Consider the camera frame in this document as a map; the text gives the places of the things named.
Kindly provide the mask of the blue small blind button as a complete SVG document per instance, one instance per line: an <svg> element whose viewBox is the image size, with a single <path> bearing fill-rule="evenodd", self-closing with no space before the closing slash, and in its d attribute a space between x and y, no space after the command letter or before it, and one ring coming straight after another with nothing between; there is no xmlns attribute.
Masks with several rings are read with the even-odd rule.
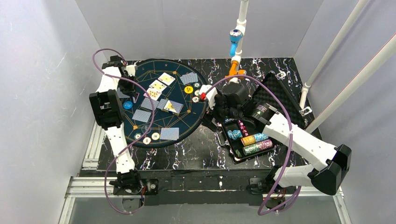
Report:
<svg viewBox="0 0 396 224"><path fill-rule="evenodd" d="M130 110L132 107L133 107L133 102L131 102L131 101L126 101L123 103L123 108L125 110Z"/></svg>

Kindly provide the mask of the card drawn from deck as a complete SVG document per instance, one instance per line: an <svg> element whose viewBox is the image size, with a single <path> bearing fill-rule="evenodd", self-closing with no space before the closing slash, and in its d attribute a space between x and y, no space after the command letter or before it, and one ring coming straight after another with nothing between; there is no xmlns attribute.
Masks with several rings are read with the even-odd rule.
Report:
<svg viewBox="0 0 396 224"><path fill-rule="evenodd" d="M133 113L132 119L135 121L146 123L149 121L151 115L152 115L151 112L137 109Z"/></svg>

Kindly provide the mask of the red and white poker chip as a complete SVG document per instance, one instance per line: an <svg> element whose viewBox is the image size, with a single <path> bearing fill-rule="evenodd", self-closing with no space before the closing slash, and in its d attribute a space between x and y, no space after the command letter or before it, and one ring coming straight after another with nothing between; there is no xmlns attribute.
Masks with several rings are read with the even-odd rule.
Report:
<svg viewBox="0 0 396 224"><path fill-rule="evenodd" d="M191 100L192 100L193 103L197 103L197 102L200 101L199 97L197 97L197 96L193 97Z"/></svg>

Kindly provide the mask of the clear dealer button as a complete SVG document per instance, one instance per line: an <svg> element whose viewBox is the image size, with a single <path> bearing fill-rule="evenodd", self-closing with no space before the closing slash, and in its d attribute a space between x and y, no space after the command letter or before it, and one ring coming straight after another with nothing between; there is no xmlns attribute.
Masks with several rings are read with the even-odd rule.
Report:
<svg viewBox="0 0 396 224"><path fill-rule="evenodd" d="M150 125L143 125L141 127L141 131L142 133L150 133L152 131L152 128Z"/></svg>

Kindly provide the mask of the yellow big blind button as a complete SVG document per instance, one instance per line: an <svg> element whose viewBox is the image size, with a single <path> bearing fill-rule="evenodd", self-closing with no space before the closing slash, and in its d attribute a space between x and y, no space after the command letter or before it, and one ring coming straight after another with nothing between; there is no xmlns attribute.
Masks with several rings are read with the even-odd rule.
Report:
<svg viewBox="0 0 396 224"><path fill-rule="evenodd" d="M185 92L186 94L191 94L191 93L194 92L194 88L193 88L192 86L186 86L186 87L184 88L184 92Z"/></svg>

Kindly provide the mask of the blue backed card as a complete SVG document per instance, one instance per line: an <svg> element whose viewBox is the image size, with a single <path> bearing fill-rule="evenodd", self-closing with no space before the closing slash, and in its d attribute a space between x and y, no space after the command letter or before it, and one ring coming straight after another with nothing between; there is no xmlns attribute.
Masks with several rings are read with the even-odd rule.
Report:
<svg viewBox="0 0 396 224"><path fill-rule="evenodd" d="M192 82L191 74L185 74L180 77L180 80L184 85L189 84Z"/></svg>
<svg viewBox="0 0 396 224"><path fill-rule="evenodd" d="M118 89L116 90L116 93L117 93L117 95L118 95L118 97L119 97L120 99L123 99L123 98L130 98L130 96L128 96L128 95L122 93L122 91L120 90L120 88L118 88Z"/></svg>
<svg viewBox="0 0 396 224"><path fill-rule="evenodd" d="M169 138L169 129L170 128L162 128L160 132L160 139L161 140L170 140Z"/></svg>
<svg viewBox="0 0 396 224"><path fill-rule="evenodd" d="M179 139L179 127L172 127L169 129L169 138L170 140Z"/></svg>
<svg viewBox="0 0 396 224"><path fill-rule="evenodd" d="M186 80L188 83L196 83L198 82L198 75L197 73L189 73L186 75Z"/></svg>

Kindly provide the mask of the boxed deck of playing cards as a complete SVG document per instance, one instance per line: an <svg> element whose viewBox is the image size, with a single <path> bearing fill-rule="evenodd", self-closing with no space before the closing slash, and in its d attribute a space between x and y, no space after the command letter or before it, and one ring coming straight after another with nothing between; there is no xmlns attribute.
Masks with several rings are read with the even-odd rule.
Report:
<svg viewBox="0 0 396 224"><path fill-rule="evenodd" d="M163 107L162 110L168 113L172 113L173 115L179 116L183 106L184 105L179 102L168 100L165 103L165 106Z"/></svg>

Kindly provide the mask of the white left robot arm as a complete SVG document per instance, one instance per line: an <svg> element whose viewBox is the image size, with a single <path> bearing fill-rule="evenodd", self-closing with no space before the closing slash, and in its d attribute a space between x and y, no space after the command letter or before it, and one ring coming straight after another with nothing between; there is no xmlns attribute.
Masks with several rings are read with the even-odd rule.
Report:
<svg viewBox="0 0 396 224"><path fill-rule="evenodd" d="M135 100L139 96L135 84L125 80L135 80L136 66L127 65L127 61L121 56L111 56L110 61L103 64L100 70L104 75L97 90L89 95L89 100L96 123L105 131L110 141L116 158L116 172L123 175L135 169L135 162L129 151L123 151L127 142L121 98Z"/></svg>

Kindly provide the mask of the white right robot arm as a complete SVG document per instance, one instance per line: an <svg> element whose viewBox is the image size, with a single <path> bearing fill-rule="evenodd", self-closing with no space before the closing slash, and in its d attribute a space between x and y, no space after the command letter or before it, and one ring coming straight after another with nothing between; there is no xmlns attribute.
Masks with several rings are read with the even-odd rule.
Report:
<svg viewBox="0 0 396 224"><path fill-rule="evenodd" d="M309 162L299 167L274 167L266 177L267 185L312 186L324 194L335 195L349 171L352 150L346 145L336 147L316 138L272 105L255 102L237 83L232 83L231 88L229 93L218 92L211 85L200 88L199 98L209 103L209 112L202 117L202 124L215 130L215 120L224 125L227 118L240 119L256 133L287 145Z"/></svg>

